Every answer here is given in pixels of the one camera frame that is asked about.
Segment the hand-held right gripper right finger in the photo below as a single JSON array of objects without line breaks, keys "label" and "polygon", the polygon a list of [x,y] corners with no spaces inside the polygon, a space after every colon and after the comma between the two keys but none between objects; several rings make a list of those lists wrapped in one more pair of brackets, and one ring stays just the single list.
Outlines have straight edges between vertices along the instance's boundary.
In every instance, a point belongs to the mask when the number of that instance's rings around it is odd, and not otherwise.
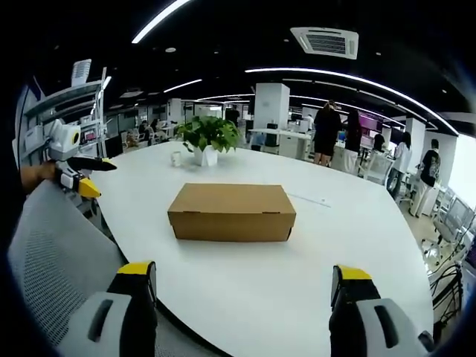
[{"label": "hand-held right gripper right finger", "polygon": [[359,268],[332,271],[329,318],[332,356],[430,356],[431,334],[418,333],[405,312],[382,298]]}]

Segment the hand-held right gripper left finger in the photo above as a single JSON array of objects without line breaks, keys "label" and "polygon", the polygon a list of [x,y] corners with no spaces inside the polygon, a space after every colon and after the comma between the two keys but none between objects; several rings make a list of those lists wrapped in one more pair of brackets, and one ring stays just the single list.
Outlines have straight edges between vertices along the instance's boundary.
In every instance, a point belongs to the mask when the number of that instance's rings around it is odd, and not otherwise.
[{"label": "hand-held right gripper left finger", "polygon": [[104,292],[93,294],[71,317],[62,356],[154,356],[158,319],[153,261],[118,269]]}]

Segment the person's left hand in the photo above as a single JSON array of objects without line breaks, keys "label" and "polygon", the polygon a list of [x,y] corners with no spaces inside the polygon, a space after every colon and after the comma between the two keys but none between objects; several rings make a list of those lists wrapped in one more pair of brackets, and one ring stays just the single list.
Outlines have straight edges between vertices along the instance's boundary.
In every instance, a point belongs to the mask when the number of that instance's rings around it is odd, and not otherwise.
[{"label": "person's left hand", "polygon": [[54,180],[55,170],[56,164],[53,161],[22,167],[20,169],[20,176],[25,193],[32,193],[44,180]]}]

